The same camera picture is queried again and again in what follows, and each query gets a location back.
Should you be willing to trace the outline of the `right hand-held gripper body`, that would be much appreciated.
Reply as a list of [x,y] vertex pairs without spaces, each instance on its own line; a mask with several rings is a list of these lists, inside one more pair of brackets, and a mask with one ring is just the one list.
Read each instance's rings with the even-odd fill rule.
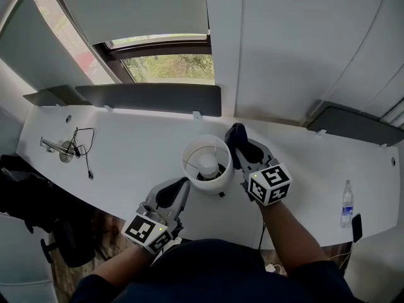
[[246,193],[263,206],[281,201],[288,194],[292,176],[284,163],[269,165],[247,175]]

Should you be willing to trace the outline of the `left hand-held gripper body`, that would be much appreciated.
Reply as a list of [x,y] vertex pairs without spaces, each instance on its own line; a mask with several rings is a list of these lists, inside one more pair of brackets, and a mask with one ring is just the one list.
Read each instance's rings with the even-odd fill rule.
[[184,205],[162,208],[142,202],[121,233],[133,244],[156,256],[183,229],[179,218],[183,209]]

